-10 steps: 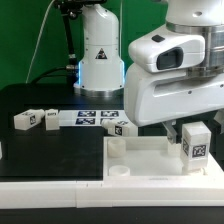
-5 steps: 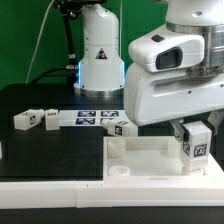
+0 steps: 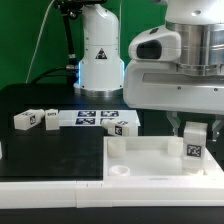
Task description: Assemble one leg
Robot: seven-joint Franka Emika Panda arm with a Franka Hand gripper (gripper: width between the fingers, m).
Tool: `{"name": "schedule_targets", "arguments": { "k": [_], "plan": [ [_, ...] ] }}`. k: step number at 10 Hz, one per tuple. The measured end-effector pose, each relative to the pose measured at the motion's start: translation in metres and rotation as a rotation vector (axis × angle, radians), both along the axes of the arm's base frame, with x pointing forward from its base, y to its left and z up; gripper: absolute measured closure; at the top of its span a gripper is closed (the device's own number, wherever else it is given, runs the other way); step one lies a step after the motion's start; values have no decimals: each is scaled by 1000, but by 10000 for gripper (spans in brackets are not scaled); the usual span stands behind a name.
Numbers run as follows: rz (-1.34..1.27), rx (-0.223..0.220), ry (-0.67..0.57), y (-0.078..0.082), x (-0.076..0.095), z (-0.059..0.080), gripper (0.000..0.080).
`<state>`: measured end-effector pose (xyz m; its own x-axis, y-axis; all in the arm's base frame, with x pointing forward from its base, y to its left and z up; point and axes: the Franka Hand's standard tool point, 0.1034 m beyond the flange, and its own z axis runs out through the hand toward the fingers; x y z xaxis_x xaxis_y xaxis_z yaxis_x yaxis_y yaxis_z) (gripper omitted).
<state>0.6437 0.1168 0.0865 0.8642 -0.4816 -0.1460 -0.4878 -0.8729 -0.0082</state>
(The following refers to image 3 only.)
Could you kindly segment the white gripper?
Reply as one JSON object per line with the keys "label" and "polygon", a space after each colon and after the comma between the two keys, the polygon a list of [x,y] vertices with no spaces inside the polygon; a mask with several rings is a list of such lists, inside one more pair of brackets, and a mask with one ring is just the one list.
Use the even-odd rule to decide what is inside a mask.
{"label": "white gripper", "polygon": [[132,60],[125,71],[123,97],[132,108],[168,111],[177,136],[177,112],[224,115],[224,77],[182,75],[170,63]]}

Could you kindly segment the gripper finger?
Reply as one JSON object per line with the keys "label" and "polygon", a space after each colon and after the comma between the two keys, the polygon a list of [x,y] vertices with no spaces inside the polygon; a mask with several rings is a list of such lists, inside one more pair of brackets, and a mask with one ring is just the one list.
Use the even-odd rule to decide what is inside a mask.
{"label": "gripper finger", "polygon": [[224,115],[216,115],[215,121],[212,124],[212,139],[216,140],[219,136],[219,132],[224,126]]}

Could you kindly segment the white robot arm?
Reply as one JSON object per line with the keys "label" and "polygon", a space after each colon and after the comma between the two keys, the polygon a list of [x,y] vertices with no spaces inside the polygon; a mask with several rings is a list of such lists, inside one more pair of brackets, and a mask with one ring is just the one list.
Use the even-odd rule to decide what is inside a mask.
{"label": "white robot arm", "polygon": [[117,17],[83,7],[85,53],[74,90],[92,97],[122,93],[132,108],[163,110],[174,128],[179,112],[214,114],[224,127],[224,0],[151,0],[167,6],[165,24],[146,30],[119,55]]}

